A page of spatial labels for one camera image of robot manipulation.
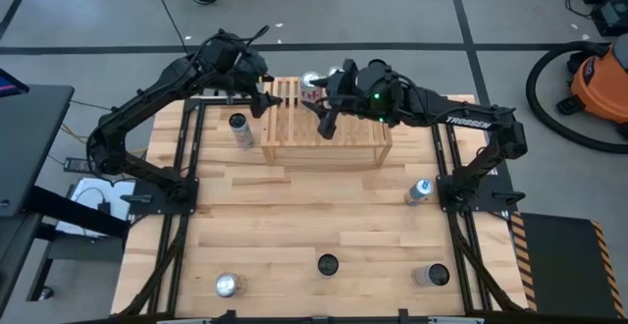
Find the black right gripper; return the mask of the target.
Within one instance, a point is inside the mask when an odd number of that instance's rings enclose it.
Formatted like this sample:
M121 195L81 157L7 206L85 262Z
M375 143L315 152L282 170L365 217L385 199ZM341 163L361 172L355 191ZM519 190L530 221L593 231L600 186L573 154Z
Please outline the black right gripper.
M302 101L302 105L316 114L319 119L317 132L324 139L332 139L337 129L338 114L364 117L362 111L364 97L357 87L359 70L353 59L345 59L340 65L344 72L329 77L328 73L313 84L323 87L327 93L327 108L319 103Z

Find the Celsius can pineapple print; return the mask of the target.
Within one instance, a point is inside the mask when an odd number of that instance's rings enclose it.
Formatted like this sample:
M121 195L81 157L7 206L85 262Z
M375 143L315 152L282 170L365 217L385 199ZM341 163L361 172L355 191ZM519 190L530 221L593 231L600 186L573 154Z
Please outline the Celsius can pineapple print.
M317 268L319 272L324 276L333 276L335 275L340 267L340 263L338 259L330 254L325 253L321 255L317 262Z

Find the black power adapter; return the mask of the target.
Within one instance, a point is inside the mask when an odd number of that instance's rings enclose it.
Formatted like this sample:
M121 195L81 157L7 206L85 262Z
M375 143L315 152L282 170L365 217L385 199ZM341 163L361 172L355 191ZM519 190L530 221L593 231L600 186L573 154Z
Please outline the black power adapter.
M63 162L63 168L68 173L91 174L96 172L97 168L93 161L86 159L67 157Z

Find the white flat box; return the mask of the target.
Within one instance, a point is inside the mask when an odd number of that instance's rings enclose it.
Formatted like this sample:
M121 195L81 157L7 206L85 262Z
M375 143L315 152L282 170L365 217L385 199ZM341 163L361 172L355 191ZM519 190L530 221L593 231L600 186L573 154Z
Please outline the white flat box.
M129 219L130 204L122 195L133 194L135 182L119 182L112 187L108 182L94 178L83 178L75 186L70 200L94 210L102 210L99 204L109 203L109 214L123 221Z

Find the black computer monitor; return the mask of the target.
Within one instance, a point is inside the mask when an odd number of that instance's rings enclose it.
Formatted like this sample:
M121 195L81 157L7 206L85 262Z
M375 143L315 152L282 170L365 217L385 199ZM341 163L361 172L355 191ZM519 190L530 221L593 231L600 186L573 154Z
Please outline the black computer monitor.
M29 87L0 68L0 97L29 93Z

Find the wooden slatted shelf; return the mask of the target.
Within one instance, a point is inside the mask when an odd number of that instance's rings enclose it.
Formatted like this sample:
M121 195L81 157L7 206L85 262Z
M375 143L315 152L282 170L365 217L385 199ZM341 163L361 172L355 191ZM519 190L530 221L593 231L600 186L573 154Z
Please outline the wooden slatted shelf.
M393 137L386 125L352 116L339 115L334 137L322 138L317 132L319 119L299 100L300 78L275 78L264 84L264 90L283 99L261 118L259 144L269 165L286 149L359 148L371 152L374 163L381 166L392 149Z

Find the silver Diet Coke can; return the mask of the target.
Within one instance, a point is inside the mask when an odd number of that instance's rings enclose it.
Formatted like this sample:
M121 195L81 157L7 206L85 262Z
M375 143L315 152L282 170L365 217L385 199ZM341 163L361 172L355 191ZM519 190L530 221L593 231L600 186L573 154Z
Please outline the silver Diet Coke can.
M245 278L236 273L222 273L217 277L214 289L218 297L241 297L246 291Z
M315 103L322 97L323 89L315 84L314 81L321 79L322 76L316 72L306 72L300 80L300 100L302 102Z

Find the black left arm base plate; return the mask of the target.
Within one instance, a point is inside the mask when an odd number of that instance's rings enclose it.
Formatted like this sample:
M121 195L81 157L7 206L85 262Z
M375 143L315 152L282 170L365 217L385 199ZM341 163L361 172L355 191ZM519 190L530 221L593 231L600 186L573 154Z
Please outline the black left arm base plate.
M130 201L130 214L134 215L190 215L195 212L199 180L185 178L184 199L174 200L163 190L144 181L136 182Z

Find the black mat hazard stripes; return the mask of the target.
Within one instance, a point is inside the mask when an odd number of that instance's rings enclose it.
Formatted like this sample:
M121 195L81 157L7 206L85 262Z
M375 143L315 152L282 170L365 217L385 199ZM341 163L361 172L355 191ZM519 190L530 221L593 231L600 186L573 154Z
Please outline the black mat hazard stripes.
M515 212L515 255L528 306L546 315L628 320L602 225Z

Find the black aluminium rig frame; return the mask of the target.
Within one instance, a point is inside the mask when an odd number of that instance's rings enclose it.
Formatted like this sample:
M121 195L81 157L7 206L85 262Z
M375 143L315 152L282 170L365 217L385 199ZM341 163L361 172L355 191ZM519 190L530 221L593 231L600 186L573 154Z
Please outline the black aluminium rig frame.
M264 167L261 162L254 162L253 157L246 157L245 162L235 162L236 157L244 156L239 150L234 149L232 143L223 146L223 155L233 157L232 160L212 160L211 163L198 162L198 155L203 148L207 150L209 145L202 141L206 132L213 131L213 126L209 129L204 127L204 123L210 123L210 118L214 123L224 126L227 123L227 113L239 113L243 105L226 105L220 100L212 100L211 97L194 97L185 103L172 103L159 113L155 119L153 129L152 146L165 151L164 146L158 146L161 137L174 136L171 132L167 135L160 132L166 127L166 123L174 122L175 113L181 113L181 127L178 132L178 146L174 156L175 169L184 171L184 178L198 179L198 195L195 212L190 215L180 215L180 224L175 233L172 233L168 225L174 224L173 215L164 215L160 233L157 232L157 214L146 216L144 221L139 222L139 226L130 226L126 240L125 258L123 262L128 266L132 264L132 257L153 256L156 261L154 269L144 267L142 270L148 275L139 275L138 270L131 273L124 266L122 275L119 278L117 296L129 297L131 290L131 275L137 275L135 279L146 278L146 283L134 295L133 299L122 308L114 305L114 313L103 319L79 321L69 324L156 324L160 320L175 318L212 318L213 324L224 324L224 315L228 310L236 311L237 324L245 323L308 323L308 324L345 324L345 323L398 323L398 310L406 308L408 310L410 323L428 323L430 316L461 316L483 318L486 324L628 324L628 320L604 319L598 323L594 318L560 316L541 314L528 306L526 294L524 292L519 269L517 275L512 273L506 282L511 287L510 292L503 290L499 282L488 279L488 267L481 268L470 245L461 244L462 234L454 230L455 222L453 216L457 213L442 213L440 207L432 207L435 201L428 206L432 208L426 211L403 211L401 204L388 202L384 203L382 192L400 191L392 189L393 185L384 189L365 189L355 187L346 189L347 194L333 195L322 193L323 182L315 185L316 188L287 189L288 179L286 174L280 176L279 171L284 170L279 167ZM234 181L244 181L248 184L240 184L247 187L251 193L257 192L257 198L244 200L244 196L236 199L233 183ZM200 238L193 239L193 231L199 236L201 226L211 226L211 220L227 220L223 217L211 218L215 216L209 211L233 211L235 216L250 221L250 227L241 228L241 232L218 233L218 226L209 228L215 231L215 235L222 238L217 240L216 246L203 245ZM274 239L267 242L259 237L254 240L254 229L252 221L260 219L256 215L271 218L271 211L288 212L293 215L291 223L281 226L273 226ZM383 226L382 217L386 218L386 212L396 212L390 216L391 222L399 224L403 221L408 224L410 218L419 221L419 216L423 217L425 227L403 233L401 231L387 231L390 234L388 243L367 244L368 235L374 238L379 237L384 241L385 229L371 228L366 231L368 225ZM393 250L399 257L403 254L422 255L421 259L414 261L419 264L421 261L427 265L428 255L434 255L438 259L447 260L445 265L454 280L462 278L462 285L445 285L444 290L429 290L419 288L416 294L406 290L383 290L375 289L375 285L384 284L384 277L376 277L375 265L378 265L377 274L385 272L396 273L405 268L409 271L410 261L393 259ZM339 272L333 276L322 275L317 262L321 255L330 253L338 260L351 260L349 265L346 261L340 261ZM475 308L473 304L474 294L478 299L483 291L481 285L472 288L468 281L467 270L457 270L464 268L466 261L471 265L479 267L475 270L479 275L478 283L485 284L487 291L495 294L489 295L489 303L492 309ZM227 269L226 265L233 265L236 269L246 270L240 273L246 275L247 285L251 281L266 281L270 284L272 274L279 274L279 270L286 270L283 274L293 275L287 280L279 280L279 284L271 286L270 290L288 288L296 284L296 280L301 281L300 287L295 288L294 295L283 295L277 293L272 295L264 293L259 296L244 294L235 299L219 299L217 295L204 295L200 290L193 291L193 284L199 288L211 285L207 276L191 278L191 275L202 275L200 270L212 270L209 275L218 275L218 270ZM346 296L338 291L332 294L331 290L349 289L348 280L357 278L347 278L351 275L361 274L358 270L370 266L373 268L370 277L363 277L369 289L376 290L373 295L360 295L357 290Z

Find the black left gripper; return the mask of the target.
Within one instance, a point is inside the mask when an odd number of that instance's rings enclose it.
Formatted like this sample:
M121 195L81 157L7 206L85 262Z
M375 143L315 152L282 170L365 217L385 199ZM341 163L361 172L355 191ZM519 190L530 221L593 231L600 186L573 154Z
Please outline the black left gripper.
M257 51L244 51L235 64L235 79L238 90L251 97L251 113L260 118L267 108L280 105L281 97L262 92L259 82L273 82L275 78L267 75L265 59Z

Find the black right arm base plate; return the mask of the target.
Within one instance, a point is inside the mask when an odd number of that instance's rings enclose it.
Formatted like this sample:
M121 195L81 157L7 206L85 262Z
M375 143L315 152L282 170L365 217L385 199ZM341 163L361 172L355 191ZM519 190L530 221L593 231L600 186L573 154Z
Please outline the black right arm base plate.
M438 176L436 186L441 208L447 213L513 212L516 203L526 196L522 191L514 191L498 175L470 167Z

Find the black desk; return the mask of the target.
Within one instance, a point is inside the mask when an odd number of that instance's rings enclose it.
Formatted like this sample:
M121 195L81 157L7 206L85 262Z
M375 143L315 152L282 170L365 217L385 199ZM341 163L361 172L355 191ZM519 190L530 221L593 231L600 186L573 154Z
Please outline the black desk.
M0 97L0 316L45 216L122 240L129 233L129 222L35 184L74 92L36 84Z

